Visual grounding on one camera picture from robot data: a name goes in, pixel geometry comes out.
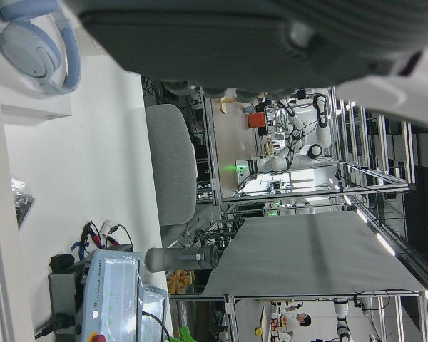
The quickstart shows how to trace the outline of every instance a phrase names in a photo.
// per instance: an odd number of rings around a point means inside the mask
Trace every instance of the headphones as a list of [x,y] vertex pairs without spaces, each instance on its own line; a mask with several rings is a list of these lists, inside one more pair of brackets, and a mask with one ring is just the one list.
[[[20,71],[35,79],[46,93],[68,94],[78,87],[81,65],[70,21],[57,0],[0,0],[0,12],[10,24],[0,32],[0,48]],[[61,52],[46,32],[28,21],[51,14],[65,44],[68,71],[63,85],[51,77],[61,65]]]

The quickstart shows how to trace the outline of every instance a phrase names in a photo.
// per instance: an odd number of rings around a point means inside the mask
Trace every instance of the headphone ear cup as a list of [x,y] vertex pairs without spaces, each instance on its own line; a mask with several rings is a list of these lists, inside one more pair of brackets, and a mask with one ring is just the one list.
[[4,55],[20,71],[34,78],[50,78],[61,65],[61,53],[39,27],[26,21],[13,21],[0,33]]
[[6,21],[27,20],[43,16],[58,9],[57,0],[0,0],[0,12]]

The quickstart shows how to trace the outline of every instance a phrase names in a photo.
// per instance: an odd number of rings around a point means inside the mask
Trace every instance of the red emergency button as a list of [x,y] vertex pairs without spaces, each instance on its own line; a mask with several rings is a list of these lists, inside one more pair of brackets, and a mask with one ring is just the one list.
[[104,335],[95,335],[92,338],[92,342],[106,342],[106,337]]

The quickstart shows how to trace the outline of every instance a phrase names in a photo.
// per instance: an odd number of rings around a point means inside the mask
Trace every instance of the gray chair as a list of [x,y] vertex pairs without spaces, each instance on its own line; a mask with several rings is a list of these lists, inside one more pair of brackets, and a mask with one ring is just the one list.
[[174,105],[154,105],[146,120],[160,225],[184,224],[195,212],[197,169],[183,115]]

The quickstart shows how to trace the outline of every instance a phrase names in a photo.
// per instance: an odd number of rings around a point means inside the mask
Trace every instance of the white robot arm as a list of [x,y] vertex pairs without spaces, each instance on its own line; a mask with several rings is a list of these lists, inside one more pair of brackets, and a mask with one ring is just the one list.
[[350,335],[349,326],[347,325],[347,314],[349,313],[349,301],[345,298],[333,299],[335,311],[337,314],[336,332],[340,342],[354,342]]

